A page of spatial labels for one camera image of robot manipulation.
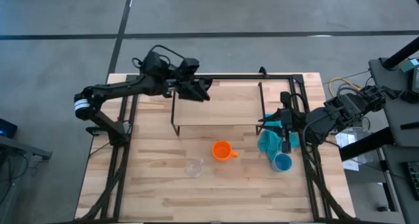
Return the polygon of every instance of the wooden table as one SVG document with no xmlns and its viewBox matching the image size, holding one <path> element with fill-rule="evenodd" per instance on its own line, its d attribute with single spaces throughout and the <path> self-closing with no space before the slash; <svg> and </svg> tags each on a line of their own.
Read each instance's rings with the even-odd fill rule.
<svg viewBox="0 0 419 224">
<path fill-rule="evenodd" d="M 321 107 L 326 99 L 319 73 L 303 75 L 310 109 Z M 126 74 L 111 74 L 109 83 L 125 78 Z M 259 81 L 220 80 L 213 85 L 249 87 Z M 266 113 L 273 113 L 282 106 L 279 95 L 289 90 L 289 83 L 260 82 Z M 116 120 L 120 102 L 109 100 L 102 111 Z M 266 154 L 259 152 L 254 126 L 182 126 L 177 137 L 170 124 L 171 108 L 171 99 L 139 97 L 119 221 L 312 221 L 300 149 L 290 154 L 290 171 L 273 172 Z M 215 162 L 211 146 L 217 140 L 229 141 L 240 156 Z M 96 137 L 92 151 L 107 141 L 107 136 Z M 103 191 L 111 150 L 108 146 L 88 161 L 75 217 L 83 216 Z M 354 216 L 338 149 L 325 143 L 319 151 L 327 188 Z M 189 177 L 185 167 L 198 159 L 204 159 L 203 172 L 198 178 Z M 316 196 L 321 204 L 318 190 Z"/>
</svg>

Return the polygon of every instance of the mug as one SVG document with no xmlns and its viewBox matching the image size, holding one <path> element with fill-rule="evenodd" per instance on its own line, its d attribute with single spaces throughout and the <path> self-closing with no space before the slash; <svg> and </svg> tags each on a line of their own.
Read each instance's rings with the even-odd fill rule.
<svg viewBox="0 0 419 224">
<path fill-rule="evenodd" d="M 238 153 L 233 151 L 231 145 L 227 141 L 217 141 L 212 146 L 212 155 L 219 162 L 225 162 L 230 157 L 238 157 Z"/>
</svg>

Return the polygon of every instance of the teal cloth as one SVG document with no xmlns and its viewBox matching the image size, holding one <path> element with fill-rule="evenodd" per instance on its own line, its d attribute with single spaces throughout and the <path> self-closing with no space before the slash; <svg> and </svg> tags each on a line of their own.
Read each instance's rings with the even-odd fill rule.
<svg viewBox="0 0 419 224">
<path fill-rule="evenodd" d="M 281 121 L 266 122 L 266 126 L 279 126 L 282 128 Z M 270 161 L 274 160 L 278 151 L 282 150 L 282 138 L 279 137 L 275 132 L 270 130 L 263 130 L 261 137 L 259 138 L 258 147 L 261 152 L 266 152 Z M 299 138 L 295 133 L 289 135 L 289 141 L 291 142 L 291 148 L 296 148 L 300 145 Z"/>
</svg>

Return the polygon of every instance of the metal bracket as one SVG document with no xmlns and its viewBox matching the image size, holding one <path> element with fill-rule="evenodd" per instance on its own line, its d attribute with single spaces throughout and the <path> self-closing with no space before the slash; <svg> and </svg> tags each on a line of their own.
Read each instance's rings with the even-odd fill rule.
<svg viewBox="0 0 419 224">
<path fill-rule="evenodd" d="M 263 66 L 259 69 L 259 72 L 258 73 L 262 73 L 263 74 L 263 77 L 265 79 L 268 79 L 269 78 L 269 74 L 268 74 L 268 72 L 266 72 L 266 69 Z"/>
<path fill-rule="evenodd" d="M 304 77 L 301 74 L 293 74 L 293 79 L 299 84 L 304 84 Z"/>
</svg>

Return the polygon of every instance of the concrete floor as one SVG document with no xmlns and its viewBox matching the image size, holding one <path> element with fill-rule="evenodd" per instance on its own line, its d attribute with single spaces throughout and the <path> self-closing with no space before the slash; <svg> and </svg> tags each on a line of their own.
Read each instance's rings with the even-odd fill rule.
<svg viewBox="0 0 419 224">
<path fill-rule="evenodd" d="M 0 0 L 0 35 L 117 33 L 125 0 Z M 224 31 L 386 31 L 419 29 L 415 0 L 133 0 L 126 33 Z M 200 72 L 320 72 L 323 81 L 365 71 L 413 36 L 277 37 L 124 40 L 117 73 L 134 73 L 131 58 L 163 44 L 201 61 Z M 106 79 L 115 40 L 0 41 L 0 118 L 17 138 L 53 150 L 49 164 L 25 176 L 13 223 L 69 221 L 92 140 L 75 118 L 73 95 Z M 368 73 L 350 80 L 364 85 Z M 325 86 L 326 95 L 330 94 Z M 384 114 L 368 115 L 372 131 Z M 358 217 L 382 218 L 377 192 L 350 184 Z"/>
</svg>

